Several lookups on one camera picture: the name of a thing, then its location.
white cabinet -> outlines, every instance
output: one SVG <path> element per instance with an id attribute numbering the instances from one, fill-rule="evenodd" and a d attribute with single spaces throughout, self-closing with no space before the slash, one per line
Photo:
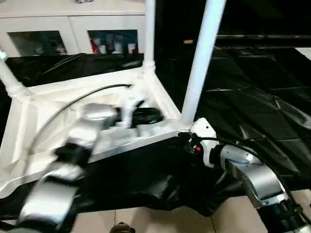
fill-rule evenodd
<path id="1" fill-rule="evenodd" d="M 0 18 L 0 25 L 9 57 L 79 53 L 68 17 Z"/>
<path id="2" fill-rule="evenodd" d="M 0 3 L 0 48 L 9 57 L 144 53 L 145 2 L 8 0 Z"/>
<path id="3" fill-rule="evenodd" d="M 69 19 L 80 52 L 144 53 L 144 16 L 78 16 Z"/>

tile floor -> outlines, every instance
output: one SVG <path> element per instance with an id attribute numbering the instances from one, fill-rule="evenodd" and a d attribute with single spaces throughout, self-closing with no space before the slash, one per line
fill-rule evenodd
<path id="1" fill-rule="evenodd" d="M 293 192 L 305 213 L 311 217 L 311 191 Z M 136 233 L 266 233 L 247 197 L 230 198 L 212 217 L 180 207 L 173 211 L 132 208 L 79 214 L 73 233 L 109 233 L 114 224 L 125 222 Z"/>

black plastic sheet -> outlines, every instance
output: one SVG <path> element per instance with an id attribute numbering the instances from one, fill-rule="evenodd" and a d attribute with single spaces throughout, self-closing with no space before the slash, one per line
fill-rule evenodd
<path id="1" fill-rule="evenodd" d="M 192 59 L 193 52 L 185 52 L 156 63 L 159 79 L 180 110 Z M 138 67 L 141 60 L 141 56 L 80 54 L 14 58 L 8 65 L 30 86 Z M 197 117 L 206 117 L 220 138 L 240 141 L 259 152 L 291 189 L 308 188 L 310 67 L 311 61 L 294 49 L 216 50 Z M 9 104 L 7 99 L 2 102 L 4 119 Z M 182 146 L 180 138 L 171 138 L 91 164 L 79 211 L 137 206 L 171 210 L 187 205 L 209 216 L 227 198 L 244 194 L 240 184 L 228 176 L 216 183 L 222 171 L 205 167 Z M 17 216 L 32 185 L 23 185 L 0 200 L 0 218 Z"/>

white cabinet top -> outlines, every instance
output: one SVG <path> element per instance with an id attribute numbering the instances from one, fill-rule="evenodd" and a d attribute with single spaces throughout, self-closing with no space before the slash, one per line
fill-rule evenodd
<path id="1" fill-rule="evenodd" d="M 0 18 L 38 16 L 144 15 L 145 0 L 6 0 L 0 3 Z"/>

glass cabinet door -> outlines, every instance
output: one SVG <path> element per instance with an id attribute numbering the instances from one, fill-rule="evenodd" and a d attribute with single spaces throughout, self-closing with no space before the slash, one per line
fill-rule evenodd
<path id="1" fill-rule="evenodd" d="M 137 30 L 94 30 L 88 36 L 94 54 L 138 53 Z"/>
<path id="2" fill-rule="evenodd" d="M 0 44 L 9 57 L 79 53 L 68 17 L 0 18 Z"/>
<path id="3" fill-rule="evenodd" d="M 59 31 L 8 33 L 21 56 L 67 55 Z"/>
<path id="4" fill-rule="evenodd" d="M 69 17 L 80 52 L 144 53 L 145 16 Z"/>

